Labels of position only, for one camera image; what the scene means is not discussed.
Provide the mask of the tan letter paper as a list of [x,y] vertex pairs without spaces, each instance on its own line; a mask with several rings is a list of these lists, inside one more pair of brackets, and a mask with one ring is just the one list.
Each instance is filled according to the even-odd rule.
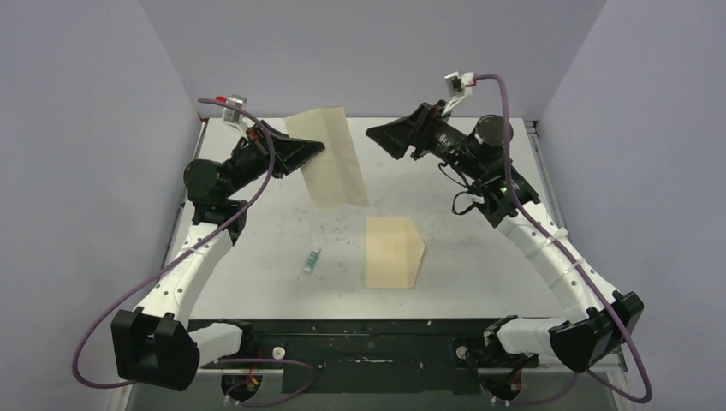
[[324,144],[324,150],[301,167],[316,211],[370,205],[343,107],[320,107],[287,116],[283,122],[290,137]]

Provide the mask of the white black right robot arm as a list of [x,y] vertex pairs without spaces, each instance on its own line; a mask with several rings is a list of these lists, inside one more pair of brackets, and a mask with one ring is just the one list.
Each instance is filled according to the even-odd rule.
[[471,207],[522,252],[562,308],[561,317],[500,319],[485,330],[485,358],[494,366],[507,366],[517,355],[546,354],[584,373],[624,343],[616,324],[632,331],[643,301],[595,272],[516,170],[511,172],[515,191],[509,192],[504,166],[510,158],[503,133],[503,119],[493,114],[463,133],[449,125],[443,102],[423,103],[409,116],[366,130],[394,159],[412,149],[413,159],[431,154],[464,177],[467,193],[474,197]]

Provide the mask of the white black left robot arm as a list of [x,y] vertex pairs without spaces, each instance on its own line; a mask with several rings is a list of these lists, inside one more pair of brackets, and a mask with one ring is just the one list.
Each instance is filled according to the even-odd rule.
[[187,165],[183,181],[193,218],[184,244],[139,304],[111,321],[120,378],[182,391],[199,368],[216,360],[236,369],[253,362],[255,345],[241,326],[222,322],[190,331],[191,312],[245,228],[251,203],[233,194],[261,176],[288,176],[324,149],[322,142],[292,138],[262,122],[245,131],[229,159],[197,158]]

